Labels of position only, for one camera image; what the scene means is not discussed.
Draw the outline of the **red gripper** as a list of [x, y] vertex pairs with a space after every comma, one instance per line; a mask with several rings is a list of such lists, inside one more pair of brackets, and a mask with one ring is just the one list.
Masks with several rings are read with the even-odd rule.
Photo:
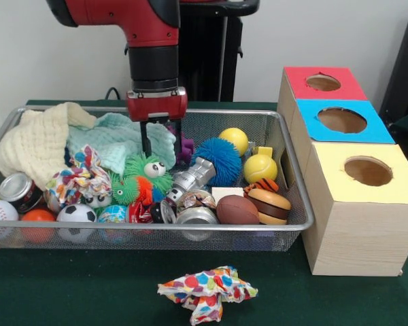
[[151, 143], [147, 135], [147, 121], [167, 117], [172, 120], [175, 143], [174, 152], [182, 152], [182, 118], [186, 114], [188, 96], [184, 87], [166, 92], [138, 92], [130, 90], [126, 94], [130, 118], [140, 122], [142, 150], [146, 157], [152, 155]]

